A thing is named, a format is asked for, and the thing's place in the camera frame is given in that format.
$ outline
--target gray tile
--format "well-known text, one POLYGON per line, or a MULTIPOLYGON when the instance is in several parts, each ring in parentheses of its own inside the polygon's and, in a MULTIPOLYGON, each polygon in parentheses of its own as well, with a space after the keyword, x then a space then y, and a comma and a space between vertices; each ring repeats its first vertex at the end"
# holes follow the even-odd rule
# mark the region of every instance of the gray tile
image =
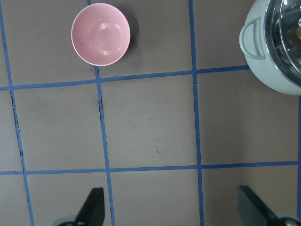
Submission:
POLYGON ((274 212, 297 214, 297 166, 203 170, 205 225, 241 225, 237 187, 250 186, 274 212))
POLYGON ((250 70, 198 76, 202 163, 296 161, 298 97, 250 70))
POLYGON ((197 170, 112 173, 116 225, 199 226, 197 170))
POLYGON ((105 219, 111 225, 107 178, 105 173, 29 175, 35 225, 57 226, 73 221, 94 187, 103 187, 105 219))
POLYGON ((238 37, 254 0, 194 0, 198 69, 246 65, 238 37))
POLYGON ((188 1, 93 2, 106 2, 119 8, 131 29, 127 53, 118 62, 102 67, 102 77, 191 70, 188 1))
POLYGON ((1 225, 30 226, 22 175, 0 176, 1 225))
POLYGON ((111 167, 196 164, 191 75, 102 88, 111 167))
POLYGON ((8 85, 8 72, 6 70, 5 54, 3 49, 2 34, 0 32, 0 87, 8 85))
POLYGON ((0 171, 22 170, 9 91, 0 92, 0 171))
POLYGON ((85 0, 2 1, 14 84, 95 77, 93 66, 73 49, 70 35, 75 16, 85 6, 85 0))
POLYGON ((104 168, 95 84, 15 91, 28 170, 104 168))

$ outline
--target pink bowl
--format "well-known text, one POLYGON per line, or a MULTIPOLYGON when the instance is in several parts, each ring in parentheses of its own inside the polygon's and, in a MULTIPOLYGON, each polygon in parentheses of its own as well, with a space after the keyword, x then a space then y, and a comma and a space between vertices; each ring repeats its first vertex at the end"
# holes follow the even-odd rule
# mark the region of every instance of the pink bowl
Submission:
POLYGON ((111 65, 127 51, 130 27, 114 6, 96 3, 81 10, 73 21, 71 40, 77 54, 95 66, 111 65))

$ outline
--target bowl rim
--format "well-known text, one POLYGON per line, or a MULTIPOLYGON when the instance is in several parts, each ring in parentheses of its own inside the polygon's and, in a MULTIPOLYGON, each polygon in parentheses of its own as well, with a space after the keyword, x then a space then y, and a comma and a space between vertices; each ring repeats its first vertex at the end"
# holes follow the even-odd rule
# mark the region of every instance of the bowl rim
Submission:
POLYGON ((127 51, 127 49, 128 49, 128 46, 129 46, 129 44, 130 44, 131 35, 129 36, 129 39, 128 39, 128 42, 127 42, 127 47, 126 47, 125 51, 120 55, 120 57, 118 57, 116 60, 114 60, 114 61, 112 61, 112 62, 110 62, 110 63, 108 63, 108 64, 101 64, 101 65, 99 65, 99 64, 94 64, 94 63, 89 62, 89 61, 87 61, 86 59, 84 59, 84 58, 79 54, 79 52, 77 51, 77 49, 75 48, 74 42, 73 42, 73 35, 72 35, 72 34, 73 34, 73 28, 74 28, 75 21, 77 20, 77 18, 80 16, 80 14, 81 14, 83 11, 87 10, 87 9, 90 8, 90 7, 94 7, 95 5, 106 5, 106 6, 109 6, 109 7, 113 8, 114 10, 118 11, 118 12, 122 15, 122 17, 124 18, 124 20, 126 21, 127 29, 129 30, 129 32, 130 32, 130 34, 131 34, 131 30, 130 30, 130 26, 129 26, 129 24, 128 24, 127 18, 124 16, 124 14, 123 14, 118 8, 116 8, 115 6, 110 5, 110 4, 108 4, 108 3, 94 3, 94 4, 91 4, 91 5, 88 5, 88 6, 84 7, 84 8, 76 15, 76 17, 74 18, 73 23, 72 23, 72 27, 71 27, 71 41, 72 41, 72 45, 73 45, 73 48, 74 48, 75 52, 77 53, 77 55, 78 55, 82 60, 84 60, 84 61, 87 62, 88 64, 91 64, 91 65, 94 65, 94 66, 108 66, 108 65, 111 65, 111 64, 113 64, 113 63, 119 61, 119 60, 125 55, 125 53, 126 53, 126 51, 127 51))

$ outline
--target cooking pot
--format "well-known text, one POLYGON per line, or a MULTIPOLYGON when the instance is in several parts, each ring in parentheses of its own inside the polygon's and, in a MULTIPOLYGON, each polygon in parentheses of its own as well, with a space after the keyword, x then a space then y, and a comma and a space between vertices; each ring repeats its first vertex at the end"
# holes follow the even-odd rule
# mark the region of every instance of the cooking pot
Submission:
POLYGON ((276 91, 301 95, 301 0, 256 0, 239 44, 259 80, 276 91))

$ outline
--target pot handle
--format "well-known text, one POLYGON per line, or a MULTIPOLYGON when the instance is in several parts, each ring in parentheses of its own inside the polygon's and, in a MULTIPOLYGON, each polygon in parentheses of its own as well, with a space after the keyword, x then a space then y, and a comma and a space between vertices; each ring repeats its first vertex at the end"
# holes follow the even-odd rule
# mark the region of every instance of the pot handle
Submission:
POLYGON ((259 17, 259 18, 256 18, 256 19, 251 20, 248 23, 246 23, 239 35, 239 45, 240 45, 240 48, 243 51, 243 53, 247 57, 252 58, 252 59, 257 59, 257 60, 265 59, 265 55, 264 55, 262 47, 261 47, 260 36, 259 36, 260 35, 260 19, 261 18, 259 17), (250 53, 247 50, 245 43, 244 43, 245 31, 252 24, 254 24, 253 34, 252 34, 252 38, 251 38, 251 39, 253 39, 253 43, 246 43, 246 45, 247 46, 253 45, 254 49, 257 53, 256 55, 250 53))

